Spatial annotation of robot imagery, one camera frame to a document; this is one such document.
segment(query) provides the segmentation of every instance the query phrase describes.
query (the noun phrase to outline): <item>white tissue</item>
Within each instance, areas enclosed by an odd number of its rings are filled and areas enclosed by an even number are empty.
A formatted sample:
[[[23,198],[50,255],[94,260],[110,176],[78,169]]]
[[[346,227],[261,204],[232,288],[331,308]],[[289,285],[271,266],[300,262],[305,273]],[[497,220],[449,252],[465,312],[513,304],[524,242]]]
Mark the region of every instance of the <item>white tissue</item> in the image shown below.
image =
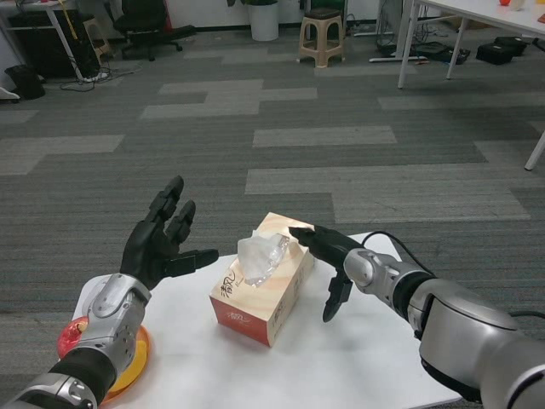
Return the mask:
[[[273,275],[290,239],[282,234],[253,232],[252,237],[238,242],[238,261],[248,285],[259,287]]]

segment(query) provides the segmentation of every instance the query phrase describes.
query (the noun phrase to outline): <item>stool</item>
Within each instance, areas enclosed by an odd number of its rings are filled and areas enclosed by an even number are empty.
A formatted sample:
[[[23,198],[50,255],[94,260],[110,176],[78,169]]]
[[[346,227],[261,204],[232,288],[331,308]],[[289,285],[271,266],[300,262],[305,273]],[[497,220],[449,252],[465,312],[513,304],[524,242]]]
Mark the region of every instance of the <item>stool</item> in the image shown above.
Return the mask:
[[[339,27],[339,42],[328,41],[327,31],[337,24]],[[305,41],[305,30],[307,26],[316,27],[317,40]],[[342,27],[341,12],[334,9],[312,9],[305,13],[301,24],[301,36],[299,38],[299,56],[307,55],[313,57],[317,68],[326,68],[329,59],[334,55],[340,55],[344,61],[344,29]]]
[[[100,29],[100,25],[98,20],[92,15],[92,14],[81,14],[81,19],[83,21],[83,26],[85,27],[85,31],[87,32],[87,35],[89,37],[89,41],[91,44],[93,44],[93,38],[91,37],[91,27],[96,27],[96,31],[100,34],[100,38],[102,39],[102,44],[100,47],[95,47],[93,45],[93,50],[95,51],[96,59],[100,63],[100,57],[103,54],[109,54],[112,55],[112,48],[110,47],[110,43],[108,43],[108,40],[102,33],[102,30]]]

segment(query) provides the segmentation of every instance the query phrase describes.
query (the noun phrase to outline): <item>white table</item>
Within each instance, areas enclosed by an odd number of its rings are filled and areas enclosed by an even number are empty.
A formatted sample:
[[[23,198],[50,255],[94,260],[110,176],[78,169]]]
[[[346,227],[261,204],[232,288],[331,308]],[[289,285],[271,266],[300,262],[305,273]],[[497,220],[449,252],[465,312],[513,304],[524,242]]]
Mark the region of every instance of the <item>white table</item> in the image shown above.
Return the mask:
[[[401,72],[399,73],[398,88],[400,89],[404,86],[410,46],[412,45],[415,25],[417,24],[416,19],[422,6],[433,7],[462,17],[462,24],[450,60],[449,71],[446,74],[447,79],[451,78],[452,70],[456,65],[458,53],[460,52],[463,33],[470,20],[480,21],[518,34],[545,39],[545,24],[537,21],[539,17],[545,14],[545,4],[536,4],[535,0],[526,0],[525,6],[519,11],[512,11],[508,7],[501,6],[497,0],[414,0],[410,6],[410,23]],[[545,150],[545,132],[543,132],[534,152],[528,159],[525,165],[526,170],[532,170],[536,166],[536,162],[542,155],[543,150]]]
[[[388,238],[374,236],[369,246],[399,258]],[[208,295],[234,257],[153,291],[143,323],[152,336],[149,365],[104,408],[408,409],[460,399],[424,372],[409,324],[374,297],[354,287],[323,323],[334,270],[322,262],[271,349],[219,325]],[[101,280],[85,285],[74,318]]]
[[[77,4],[75,0],[64,0],[64,6],[66,9],[76,9]],[[14,37],[12,37],[10,34],[12,31],[16,30],[33,30],[34,28],[39,29],[55,29],[57,33],[59,34],[60,41],[62,42],[62,46],[64,47],[66,54],[68,55],[68,58],[70,59],[70,62],[72,64],[72,67],[74,68],[74,72],[76,73],[76,76],[79,80],[83,81],[82,73],[79,71],[79,68],[77,67],[76,60],[74,58],[74,54],[72,53],[72,50],[70,49],[70,45],[68,44],[68,41],[66,40],[65,34],[62,31],[62,28],[59,25],[59,21],[57,20],[57,16],[55,15],[55,10],[62,10],[62,7],[60,5],[60,2],[58,1],[49,1],[46,3],[24,3],[23,6],[25,11],[32,12],[32,11],[45,11],[49,17],[49,20],[51,21],[51,26],[40,26],[40,27],[12,27],[9,24],[8,17],[14,14],[18,14],[19,10],[17,9],[17,6],[15,4],[14,0],[3,0],[0,1],[0,29],[2,29],[5,37],[8,39],[11,48],[14,50],[14,52],[17,54],[17,58],[19,61],[24,61],[25,58],[20,52],[20,45],[16,41]]]
[[[401,3],[401,16],[399,18],[399,21],[392,21],[393,17],[396,15],[396,10],[392,8],[397,8],[399,6],[399,3]],[[386,12],[387,14],[390,14],[388,19],[391,19],[389,22],[393,25],[393,29],[391,32],[385,32],[387,35],[394,35],[394,41],[395,41],[395,51],[387,56],[387,57],[373,57],[369,58],[369,62],[398,62],[403,60],[403,47],[405,44],[405,35],[407,34],[407,29],[409,27],[409,12],[410,10],[407,10],[407,8],[410,9],[410,0],[398,0],[397,2],[391,2],[388,0],[380,0],[378,4],[378,10],[376,14],[376,28],[374,32],[361,32],[354,34],[354,37],[368,37],[368,36],[374,36],[377,37],[379,35],[379,20],[382,17],[382,11]],[[428,20],[427,22],[431,21],[437,21],[442,19],[433,19]],[[426,57],[422,57],[420,55],[410,56],[409,60],[427,60]]]

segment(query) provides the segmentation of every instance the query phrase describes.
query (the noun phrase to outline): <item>white trash bin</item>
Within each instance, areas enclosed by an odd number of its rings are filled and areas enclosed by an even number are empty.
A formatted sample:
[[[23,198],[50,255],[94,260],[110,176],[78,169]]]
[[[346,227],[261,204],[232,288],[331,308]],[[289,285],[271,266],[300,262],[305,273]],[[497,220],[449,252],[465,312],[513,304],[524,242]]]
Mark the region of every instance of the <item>white trash bin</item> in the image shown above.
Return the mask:
[[[250,6],[252,38],[255,41],[272,41],[278,38],[278,2],[267,6]]]

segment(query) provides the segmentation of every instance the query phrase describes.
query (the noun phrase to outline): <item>cardboard box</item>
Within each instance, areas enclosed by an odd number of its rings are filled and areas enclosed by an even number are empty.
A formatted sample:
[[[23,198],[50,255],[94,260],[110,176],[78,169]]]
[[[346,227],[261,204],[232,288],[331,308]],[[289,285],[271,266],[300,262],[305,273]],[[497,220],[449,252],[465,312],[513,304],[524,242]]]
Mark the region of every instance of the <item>cardboard box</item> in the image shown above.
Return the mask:
[[[446,17],[452,15],[452,13],[441,13],[441,17]],[[462,25],[462,17],[454,17],[452,19],[445,20],[445,23],[449,24],[452,28],[459,29]],[[483,28],[490,28],[491,26],[486,23],[481,23],[480,21],[470,20],[468,22],[468,27],[466,30],[481,30]]]
[[[288,227],[313,226],[269,213],[258,232],[280,233],[290,238],[286,254],[271,277],[255,288],[244,282],[238,259],[227,269],[210,294],[218,322],[271,347],[293,308],[299,290],[314,265],[308,248],[290,236]]]

